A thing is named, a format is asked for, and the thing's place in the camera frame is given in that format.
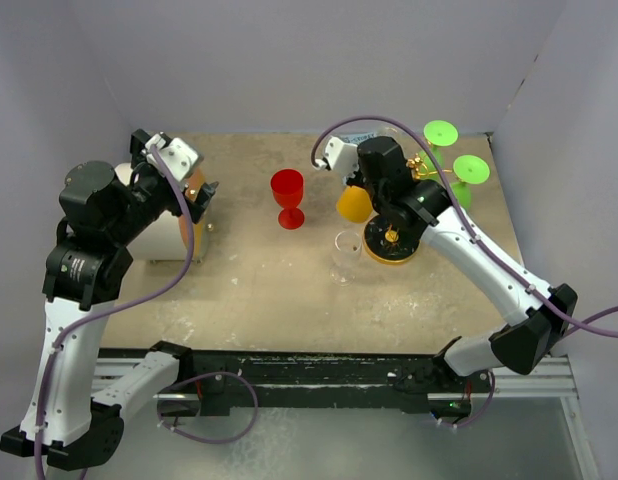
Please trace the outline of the orange plastic goblet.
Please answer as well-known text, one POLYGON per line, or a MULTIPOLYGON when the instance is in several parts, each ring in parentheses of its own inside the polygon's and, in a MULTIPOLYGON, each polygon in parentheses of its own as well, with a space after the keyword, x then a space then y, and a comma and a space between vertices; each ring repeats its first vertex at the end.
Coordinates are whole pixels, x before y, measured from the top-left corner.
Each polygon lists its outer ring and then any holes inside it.
POLYGON ((337 212, 351 223, 367 221, 373 211, 367 192, 358 186, 347 186, 336 202, 337 212))

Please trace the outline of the green goblet front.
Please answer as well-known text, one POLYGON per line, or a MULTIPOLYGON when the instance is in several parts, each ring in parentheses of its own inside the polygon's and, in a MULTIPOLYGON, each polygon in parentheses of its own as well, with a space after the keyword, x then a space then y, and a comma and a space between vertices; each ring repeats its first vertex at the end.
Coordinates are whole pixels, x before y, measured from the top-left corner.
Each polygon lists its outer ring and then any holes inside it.
MULTIPOLYGON (((439 166, 444 167, 444 158, 441 148, 449 147, 456 143, 459 137, 458 130, 448 121, 432 120, 424 126, 423 134, 439 166)), ((418 153, 418 158, 420 159, 418 171, 421 176, 433 178, 438 174, 438 170, 424 150, 418 153)))

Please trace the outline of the green goblet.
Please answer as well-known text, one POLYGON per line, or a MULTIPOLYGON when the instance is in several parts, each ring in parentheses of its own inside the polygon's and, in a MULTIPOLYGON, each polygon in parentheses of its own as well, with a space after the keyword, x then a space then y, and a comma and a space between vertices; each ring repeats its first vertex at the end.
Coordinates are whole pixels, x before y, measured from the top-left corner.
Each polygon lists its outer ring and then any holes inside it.
MULTIPOLYGON (((444 167, 444 158, 441 148, 449 147, 456 143, 459 137, 458 130, 448 121, 432 120, 424 126, 423 134, 439 166, 444 167)), ((438 170, 424 150, 418 153, 418 158, 420 159, 418 171, 421 176, 433 178, 438 174, 438 170)))
POLYGON ((472 205, 472 185, 485 183, 490 175, 489 165, 482 158, 475 155, 458 156, 452 165, 453 174, 457 181, 450 184, 460 206, 468 210, 472 205))

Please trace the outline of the gold wine glass rack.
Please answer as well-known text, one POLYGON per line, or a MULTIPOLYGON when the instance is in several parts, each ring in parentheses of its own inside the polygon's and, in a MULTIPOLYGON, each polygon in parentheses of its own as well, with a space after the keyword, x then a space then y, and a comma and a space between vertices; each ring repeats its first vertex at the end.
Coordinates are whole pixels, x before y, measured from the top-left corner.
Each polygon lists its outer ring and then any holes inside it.
POLYGON ((418 171, 418 155, 407 159, 407 166, 416 181, 413 209, 375 210, 377 215, 367 222, 364 229, 364 245, 368 253, 381 263, 402 264, 410 260, 429 225, 427 219, 451 206, 450 194, 442 181, 448 173, 453 174, 452 168, 438 171, 433 178, 423 177, 418 171))

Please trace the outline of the red plastic goblet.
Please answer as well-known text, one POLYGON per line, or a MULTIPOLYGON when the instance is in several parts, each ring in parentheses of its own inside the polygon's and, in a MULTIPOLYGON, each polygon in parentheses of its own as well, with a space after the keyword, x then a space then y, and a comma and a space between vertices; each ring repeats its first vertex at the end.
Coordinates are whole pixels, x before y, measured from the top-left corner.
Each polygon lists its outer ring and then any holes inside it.
POLYGON ((305 220, 299 205, 304 195, 304 178, 295 169, 276 172, 270 180, 273 198, 281 207, 278 223, 287 230, 300 228, 305 220))

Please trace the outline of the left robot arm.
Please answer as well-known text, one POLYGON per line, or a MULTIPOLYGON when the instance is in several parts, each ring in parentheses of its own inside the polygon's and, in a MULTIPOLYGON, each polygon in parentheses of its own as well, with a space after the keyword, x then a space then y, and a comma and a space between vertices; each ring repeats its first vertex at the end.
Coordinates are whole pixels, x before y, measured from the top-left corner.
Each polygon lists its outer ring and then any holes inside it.
POLYGON ((183 238, 193 244, 215 191, 187 160, 136 161, 128 182, 102 161, 67 174, 59 196, 64 215, 46 260, 45 337, 33 396, 21 423, 0 439, 3 452, 33 459, 38 478, 51 467, 82 473, 106 463, 125 424, 154 394, 193 384, 191 350, 160 343, 111 387, 92 390, 104 329, 124 310, 118 298, 133 261, 130 243, 168 212, 184 221, 183 238))

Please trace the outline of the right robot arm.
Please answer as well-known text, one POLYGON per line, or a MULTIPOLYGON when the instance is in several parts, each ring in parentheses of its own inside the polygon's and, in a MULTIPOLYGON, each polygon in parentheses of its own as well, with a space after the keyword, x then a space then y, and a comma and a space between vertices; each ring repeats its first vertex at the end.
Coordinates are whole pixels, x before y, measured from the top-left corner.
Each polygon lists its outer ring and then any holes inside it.
POLYGON ((517 263, 457 207, 440 183, 414 179, 393 138, 345 145, 339 160, 348 180, 366 190, 381 218, 446 257, 504 320, 499 330, 446 346, 433 369, 435 383, 456 391, 469 375, 498 366, 529 374, 565 335, 576 292, 567 284, 551 286, 517 263))

